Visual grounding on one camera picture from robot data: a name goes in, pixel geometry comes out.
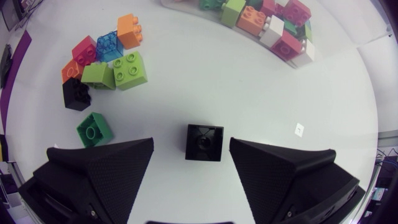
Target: black lego brick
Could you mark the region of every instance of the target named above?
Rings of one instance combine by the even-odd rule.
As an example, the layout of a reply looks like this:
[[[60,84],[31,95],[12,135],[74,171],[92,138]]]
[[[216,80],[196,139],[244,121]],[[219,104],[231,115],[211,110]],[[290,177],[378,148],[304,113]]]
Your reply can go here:
[[[66,108],[83,111],[90,105],[91,97],[88,94],[88,85],[81,83],[79,79],[68,79],[62,88]]]
[[[185,159],[221,161],[223,131],[223,127],[189,124]]]

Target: blue lego brick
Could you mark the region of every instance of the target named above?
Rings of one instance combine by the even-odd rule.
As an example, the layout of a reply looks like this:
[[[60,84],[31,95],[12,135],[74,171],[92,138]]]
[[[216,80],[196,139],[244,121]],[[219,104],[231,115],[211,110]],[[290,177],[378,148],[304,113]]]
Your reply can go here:
[[[100,62],[110,62],[123,56],[123,45],[116,31],[101,36],[97,40],[96,58]]]

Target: orange lego brick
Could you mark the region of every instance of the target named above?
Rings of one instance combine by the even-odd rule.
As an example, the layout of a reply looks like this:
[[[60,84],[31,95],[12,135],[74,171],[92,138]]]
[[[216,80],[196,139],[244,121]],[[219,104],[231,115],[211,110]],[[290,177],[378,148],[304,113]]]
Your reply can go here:
[[[251,6],[246,6],[236,26],[258,36],[265,22],[266,15],[264,13],[255,10]]]
[[[141,25],[138,18],[132,14],[127,14],[118,19],[118,39],[125,49],[140,46],[142,41]]]
[[[66,66],[61,70],[62,83],[68,81],[69,78],[77,78],[81,80],[84,67],[79,65],[74,59],[70,60]]]

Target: pile of lego bricks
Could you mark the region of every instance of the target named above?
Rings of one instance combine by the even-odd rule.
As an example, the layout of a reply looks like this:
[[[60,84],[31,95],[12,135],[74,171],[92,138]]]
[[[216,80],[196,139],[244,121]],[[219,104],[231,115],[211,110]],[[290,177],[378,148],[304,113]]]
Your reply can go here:
[[[89,88],[120,90],[148,81],[139,52],[123,55],[123,49],[140,46],[141,26],[132,14],[118,19],[117,31],[101,36],[95,42],[89,35],[72,50],[72,59],[61,70],[65,107],[83,111],[91,105]],[[91,113],[78,127],[85,147],[108,143],[113,134],[103,116]]]
[[[295,67],[315,59],[311,10],[299,0],[290,0],[285,6],[274,0],[199,0],[199,7],[220,11],[222,24],[245,30]]]

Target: green lego brick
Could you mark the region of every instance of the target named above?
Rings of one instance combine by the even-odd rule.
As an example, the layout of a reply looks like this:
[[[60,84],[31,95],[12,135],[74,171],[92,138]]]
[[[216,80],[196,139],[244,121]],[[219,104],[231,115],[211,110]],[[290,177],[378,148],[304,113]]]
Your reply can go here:
[[[221,7],[221,23],[234,27],[238,17],[245,5],[245,0],[227,0]]]
[[[263,0],[247,0],[247,6],[253,7],[255,10],[260,11]]]
[[[144,61],[139,52],[130,53],[113,61],[114,81],[120,90],[148,82]]]
[[[81,82],[99,90],[115,90],[113,69],[106,62],[91,63],[83,71]]]
[[[287,19],[284,19],[284,22],[285,22],[284,29],[293,36],[295,36],[297,34],[296,26]]]
[[[76,128],[85,147],[102,146],[113,138],[111,129],[99,113],[91,113]]]
[[[224,2],[225,0],[200,0],[199,7],[202,10],[214,9],[219,11]]]
[[[308,39],[310,42],[312,42],[311,27],[308,24],[304,24],[302,27],[298,27],[295,37],[298,40]]]

